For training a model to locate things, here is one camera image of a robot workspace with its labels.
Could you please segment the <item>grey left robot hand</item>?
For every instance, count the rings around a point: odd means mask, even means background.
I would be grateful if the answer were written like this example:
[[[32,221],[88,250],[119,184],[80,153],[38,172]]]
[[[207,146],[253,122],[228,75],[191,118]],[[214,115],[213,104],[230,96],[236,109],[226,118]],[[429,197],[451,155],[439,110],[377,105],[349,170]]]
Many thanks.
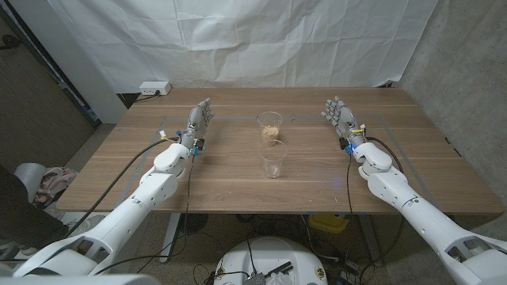
[[[208,124],[213,118],[211,99],[207,98],[194,107],[187,120],[185,129],[181,135],[181,145],[192,149],[196,140],[202,139],[207,131]]]

